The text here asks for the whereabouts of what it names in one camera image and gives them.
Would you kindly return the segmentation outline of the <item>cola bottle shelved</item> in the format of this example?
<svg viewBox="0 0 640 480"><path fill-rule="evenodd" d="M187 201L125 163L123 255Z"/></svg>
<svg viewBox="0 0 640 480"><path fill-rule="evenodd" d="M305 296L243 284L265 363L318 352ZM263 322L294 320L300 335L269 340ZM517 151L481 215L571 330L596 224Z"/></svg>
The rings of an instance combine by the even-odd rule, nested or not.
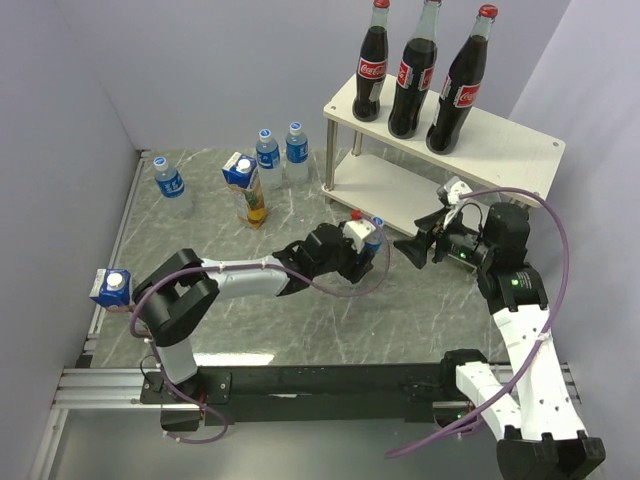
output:
<svg viewBox="0 0 640 480"><path fill-rule="evenodd" d="M373 2L369 28L360 47L352 113L363 122L371 122L379 116L379 97L388 66L389 7L389 1Z"/></svg>
<svg viewBox="0 0 640 480"><path fill-rule="evenodd" d="M392 136L411 138L430 88L437 59L437 25L441 1L425 1L416 28L407 42L396 78L387 126Z"/></svg>
<svg viewBox="0 0 640 480"><path fill-rule="evenodd" d="M454 58L439 95L426 146L436 154L449 154L457 145L461 129L476 101L484 77L488 43L498 8L479 8L466 42Z"/></svg>

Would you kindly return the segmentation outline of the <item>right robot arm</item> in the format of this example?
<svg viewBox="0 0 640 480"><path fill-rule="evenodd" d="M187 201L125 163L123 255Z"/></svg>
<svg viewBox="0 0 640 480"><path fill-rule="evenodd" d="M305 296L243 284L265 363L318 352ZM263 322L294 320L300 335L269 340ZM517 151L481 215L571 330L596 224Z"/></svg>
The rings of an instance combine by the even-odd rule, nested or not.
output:
<svg viewBox="0 0 640 480"><path fill-rule="evenodd" d="M577 414L547 322L549 300L540 274L526 261L528 213L493 204L478 230L460 209L444 207L416 220L418 231L394 246L417 268L450 256L476 269L477 285L506 346L513 380L501 385L484 360L444 361L439 387L466 396L497 441L505 479L585 479L606 458Z"/></svg>

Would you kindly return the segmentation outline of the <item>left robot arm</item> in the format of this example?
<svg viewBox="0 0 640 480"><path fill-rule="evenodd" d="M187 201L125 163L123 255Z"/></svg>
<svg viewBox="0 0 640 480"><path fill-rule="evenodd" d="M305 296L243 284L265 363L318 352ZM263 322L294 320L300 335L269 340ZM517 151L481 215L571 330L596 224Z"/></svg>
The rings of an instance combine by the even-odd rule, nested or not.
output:
<svg viewBox="0 0 640 480"><path fill-rule="evenodd" d="M140 282L132 293L176 401L193 399L200 378L190 336L217 300L253 295L288 296L319 288L319 276L337 273L352 284L372 269L376 251L366 246L375 230L368 220L322 223L303 240L255 260L205 260L182 249Z"/></svg>

